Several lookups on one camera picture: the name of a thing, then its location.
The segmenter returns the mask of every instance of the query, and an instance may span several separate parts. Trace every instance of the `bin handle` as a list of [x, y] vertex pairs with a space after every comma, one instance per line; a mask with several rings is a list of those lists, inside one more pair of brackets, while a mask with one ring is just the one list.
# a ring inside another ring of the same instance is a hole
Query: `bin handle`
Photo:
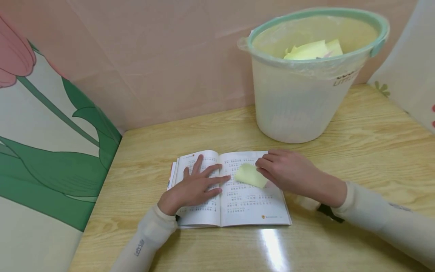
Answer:
[[384, 47], [387, 37], [384, 37], [377, 45], [375, 45], [370, 51], [370, 57], [376, 56], [379, 51]]

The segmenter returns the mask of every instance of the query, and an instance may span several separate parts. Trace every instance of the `green stem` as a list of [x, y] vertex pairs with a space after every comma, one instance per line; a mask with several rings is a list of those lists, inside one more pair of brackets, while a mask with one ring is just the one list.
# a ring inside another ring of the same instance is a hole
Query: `green stem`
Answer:
[[100, 146], [98, 141], [92, 138], [88, 133], [76, 125], [68, 116], [66, 116], [62, 111], [60, 111], [50, 100], [48, 100], [45, 95], [43, 95], [36, 87], [26, 78], [17, 76], [17, 80], [21, 82], [31, 94], [33, 94], [44, 106], [46, 106], [51, 112], [53, 112], [57, 117], [74, 129], [78, 134], [82, 135], [85, 139], [96, 146]]

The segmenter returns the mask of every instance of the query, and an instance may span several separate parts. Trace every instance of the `right hand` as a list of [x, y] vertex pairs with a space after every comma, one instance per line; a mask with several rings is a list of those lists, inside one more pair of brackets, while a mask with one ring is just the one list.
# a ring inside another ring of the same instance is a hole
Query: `right hand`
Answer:
[[312, 198], [332, 208], [340, 207], [346, 199], [344, 181], [321, 171], [299, 153], [271, 149], [255, 165], [258, 172], [283, 191]]

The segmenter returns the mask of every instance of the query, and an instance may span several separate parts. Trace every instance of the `open book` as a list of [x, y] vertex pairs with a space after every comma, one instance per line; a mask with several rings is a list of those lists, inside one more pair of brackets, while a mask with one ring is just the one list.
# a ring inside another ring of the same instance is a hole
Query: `open book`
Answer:
[[172, 164], [168, 190], [183, 180], [183, 171], [193, 164], [202, 154], [201, 171], [216, 163], [222, 164], [220, 171], [210, 177], [231, 175], [231, 179], [220, 187], [222, 193], [206, 203], [195, 207], [182, 207], [178, 210], [180, 228], [227, 227], [234, 225], [291, 225], [290, 215], [282, 191], [268, 181], [264, 188], [240, 183], [234, 180], [239, 166], [244, 163], [255, 164], [266, 151], [232, 152], [219, 155], [205, 150], [182, 156]]

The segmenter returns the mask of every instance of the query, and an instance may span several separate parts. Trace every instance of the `finger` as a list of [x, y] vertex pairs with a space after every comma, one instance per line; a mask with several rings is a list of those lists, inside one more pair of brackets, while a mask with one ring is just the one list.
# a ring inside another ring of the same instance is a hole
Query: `finger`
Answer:
[[269, 172], [272, 170], [272, 165], [273, 165], [273, 162], [271, 162], [269, 160], [266, 160], [264, 158], [259, 158], [255, 162], [255, 166], [264, 168], [264, 169], [266, 169]]
[[207, 167], [202, 173], [201, 175], [203, 175], [204, 177], [208, 177], [209, 175], [211, 175], [214, 171], [221, 169], [222, 165], [221, 164], [216, 164], [216, 165], [210, 165], [209, 167]]
[[214, 185], [218, 183], [225, 183], [231, 179], [231, 176], [223, 176], [223, 177], [215, 177], [215, 178], [209, 178], [207, 180], [208, 185]]
[[184, 172], [183, 172], [183, 177], [184, 177], [184, 178], [187, 178], [188, 176], [190, 176], [190, 175], [189, 175], [189, 167], [186, 167], [186, 168], [184, 169]]
[[276, 183], [276, 179], [272, 176], [271, 173], [269, 173], [269, 171], [267, 171], [266, 169], [263, 168], [257, 168], [257, 171], [260, 172], [260, 174], [262, 174], [265, 178], [267, 178], [268, 180], [270, 180], [273, 183]]
[[206, 202], [207, 200], [209, 200], [210, 198], [213, 198], [215, 196], [217, 196], [218, 194], [220, 194], [222, 192], [221, 188], [215, 188], [213, 190], [209, 190], [207, 192], [204, 192], [204, 202]]
[[263, 159], [266, 159], [266, 160], [271, 161], [271, 162], [275, 162], [275, 161], [278, 161], [279, 156], [272, 155], [272, 154], [264, 154]]
[[285, 150], [285, 149], [271, 149], [271, 150], [269, 150], [269, 154], [277, 155], [277, 156], [285, 156], [285, 155], [288, 155], [291, 152], [292, 151]]
[[201, 154], [198, 156], [198, 159], [196, 160], [195, 164], [193, 165], [192, 175], [198, 174], [199, 170], [201, 169], [202, 161], [204, 160], [204, 156]]

